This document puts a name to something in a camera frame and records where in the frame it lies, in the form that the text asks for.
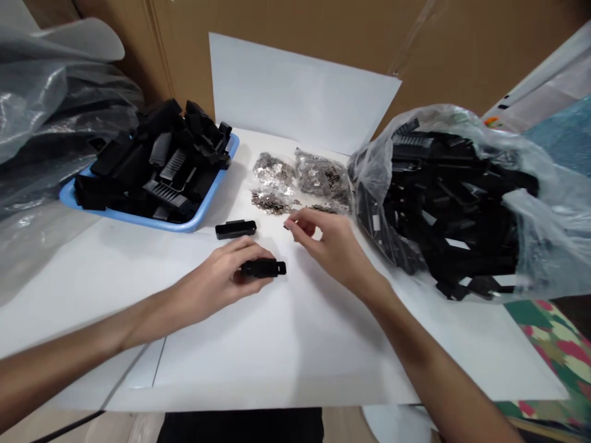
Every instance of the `left hand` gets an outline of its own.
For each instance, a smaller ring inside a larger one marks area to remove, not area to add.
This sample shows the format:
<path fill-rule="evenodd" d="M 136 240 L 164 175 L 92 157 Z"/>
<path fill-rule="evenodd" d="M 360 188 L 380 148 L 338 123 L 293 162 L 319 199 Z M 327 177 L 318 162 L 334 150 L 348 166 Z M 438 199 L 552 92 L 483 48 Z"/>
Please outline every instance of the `left hand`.
<path fill-rule="evenodd" d="M 170 288 L 129 308 L 133 311 L 128 315 L 135 313 L 137 318 L 131 319 L 135 326 L 128 332 L 123 348 L 165 337 L 259 292 L 273 279 L 245 278 L 238 271 L 244 262 L 259 257 L 274 258 L 247 236 L 215 249 L 202 264 Z"/>

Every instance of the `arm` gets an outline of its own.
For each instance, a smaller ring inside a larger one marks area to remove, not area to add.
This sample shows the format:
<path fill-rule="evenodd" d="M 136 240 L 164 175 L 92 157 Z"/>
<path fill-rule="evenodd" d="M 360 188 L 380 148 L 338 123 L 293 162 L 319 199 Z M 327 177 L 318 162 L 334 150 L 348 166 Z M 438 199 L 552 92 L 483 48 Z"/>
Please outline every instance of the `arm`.
<path fill-rule="evenodd" d="M 0 361 L 0 434 L 66 386 L 118 353 L 205 320 L 273 279 L 244 280 L 236 270 L 273 258 L 251 238 L 216 249 L 168 289 L 64 337 Z"/>
<path fill-rule="evenodd" d="M 415 320 L 376 271 L 346 217 L 303 209 L 285 223 L 294 239 L 376 317 L 442 435 L 453 442 L 522 442 L 513 426 Z M 322 240 L 311 237 L 318 227 Z"/>

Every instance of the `pile of black plastic parts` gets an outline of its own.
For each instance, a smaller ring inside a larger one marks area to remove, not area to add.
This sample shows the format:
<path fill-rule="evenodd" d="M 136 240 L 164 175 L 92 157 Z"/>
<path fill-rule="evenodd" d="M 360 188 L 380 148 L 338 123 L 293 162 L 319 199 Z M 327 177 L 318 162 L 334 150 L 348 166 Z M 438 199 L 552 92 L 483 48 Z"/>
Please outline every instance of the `pile of black plastic parts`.
<path fill-rule="evenodd" d="M 502 196 L 525 188 L 537 197 L 537 178 L 479 158 L 467 138 L 420 132 L 418 127 L 413 120 L 392 135 L 386 220 L 400 236 L 419 246 L 437 288 L 448 299 L 462 300 L 474 293 L 490 300 L 513 292 L 519 253 L 517 220 L 502 205 Z M 362 201 L 368 209 L 373 204 Z M 386 229 L 364 228 L 380 245 L 393 243 L 380 237 L 388 235 Z M 395 258 L 412 251 L 386 253 Z"/>
<path fill-rule="evenodd" d="M 185 117 L 168 100 L 138 113 L 139 125 L 102 147 L 90 167 L 95 177 L 78 175 L 76 201 L 86 210 L 114 210 L 185 223 L 203 202 L 227 153 L 232 128 L 217 127 L 193 102 Z"/>

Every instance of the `forearm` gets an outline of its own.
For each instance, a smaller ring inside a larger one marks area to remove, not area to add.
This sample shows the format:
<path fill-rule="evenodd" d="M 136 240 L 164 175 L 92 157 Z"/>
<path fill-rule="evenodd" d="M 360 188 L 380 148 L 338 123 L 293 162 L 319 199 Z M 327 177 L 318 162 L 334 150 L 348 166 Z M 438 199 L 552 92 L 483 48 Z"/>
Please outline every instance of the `forearm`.
<path fill-rule="evenodd" d="M 0 434 L 123 351 L 148 299 L 105 320 L 0 361 Z"/>
<path fill-rule="evenodd" d="M 450 441 L 520 442 L 497 407 L 419 324 L 389 283 L 360 295 L 400 359 L 433 422 Z"/>

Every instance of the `blue plastic tray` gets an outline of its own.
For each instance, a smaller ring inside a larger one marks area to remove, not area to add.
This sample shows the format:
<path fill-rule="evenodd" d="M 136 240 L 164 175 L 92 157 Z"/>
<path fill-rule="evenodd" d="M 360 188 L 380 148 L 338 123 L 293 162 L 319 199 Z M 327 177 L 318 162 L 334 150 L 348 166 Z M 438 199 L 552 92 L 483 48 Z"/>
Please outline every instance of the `blue plastic tray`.
<path fill-rule="evenodd" d="M 236 154 L 236 150 L 238 149 L 238 145 L 240 144 L 240 139 L 234 135 L 230 134 L 230 141 L 228 142 L 228 154 L 230 158 L 234 158 L 234 154 Z M 82 175 L 88 175 L 89 177 L 94 177 L 94 174 L 90 172 L 90 166 L 84 169 L 81 172 Z M 153 218 L 145 218 L 140 217 L 139 215 L 132 215 L 127 214 L 125 212 L 115 211 L 113 209 L 107 209 L 104 211 L 93 211 L 93 210 L 86 210 L 85 212 L 89 212 L 90 214 L 101 215 L 103 217 L 114 218 L 115 220 L 122 220 L 124 222 L 133 223 L 135 225 L 142 225 L 147 226 L 149 228 L 156 228 L 156 229 L 164 229 L 165 231 L 172 231 L 172 232 L 193 232 L 197 229 L 207 210 L 209 209 L 209 205 L 214 198 L 215 192 L 217 188 L 220 186 L 223 178 L 226 176 L 226 171 L 221 170 L 217 173 L 217 177 L 215 178 L 211 188 L 209 188 L 209 192 L 205 196 L 205 199 L 199 206 L 197 213 L 195 216 L 186 223 L 177 224 L 177 223 L 169 223 L 168 221 L 162 220 L 154 220 Z M 72 209 L 84 210 L 81 206 L 78 206 L 76 203 L 76 199 L 74 198 L 74 179 L 70 180 L 60 191 L 60 200 L 66 206 L 71 207 Z"/>

